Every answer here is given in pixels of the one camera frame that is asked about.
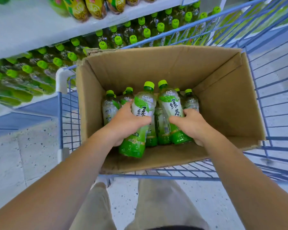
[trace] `cardboard box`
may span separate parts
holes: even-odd
[[[240,49],[178,45],[92,51],[76,71],[82,141],[103,126],[101,100],[106,90],[121,93],[130,86],[136,94],[146,81],[152,81],[159,92],[157,84],[162,79],[173,88],[192,88],[205,120],[238,148],[254,148],[265,139],[246,54]],[[195,143],[146,148],[141,159],[125,157],[113,148],[101,173],[182,165],[205,158],[207,152]]]

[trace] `person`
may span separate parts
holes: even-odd
[[[199,112],[184,113],[186,117],[171,116],[169,121],[203,143],[245,228],[288,229],[288,193]],[[116,229],[106,185],[91,186],[111,148],[151,121],[148,116],[134,116],[126,103],[69,158],[0,209],[0,230]],[[135,218],[126,230],[209,229],[175,181],[140,179],[138,189]]]

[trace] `khaki pants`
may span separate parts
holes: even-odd
[[[134,220],[125,230],[145,230],[161,226],[186,225],[208,230],[189,197],[174,180],[139,179],[138,205]],[[88,193],[70,230],[116,230],[109,195],[99,182]]]

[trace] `person's right arm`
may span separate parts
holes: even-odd
[[[200,140],[246,229],[288,229],[288,193],[193,110],[169,121]]]

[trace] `forearm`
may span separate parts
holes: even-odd
[[[103,128],[0,209],[3,229],[68,229],[112,148]]]
[[[288,229],[288,193],[218,131],[204,146],[246,229]]]

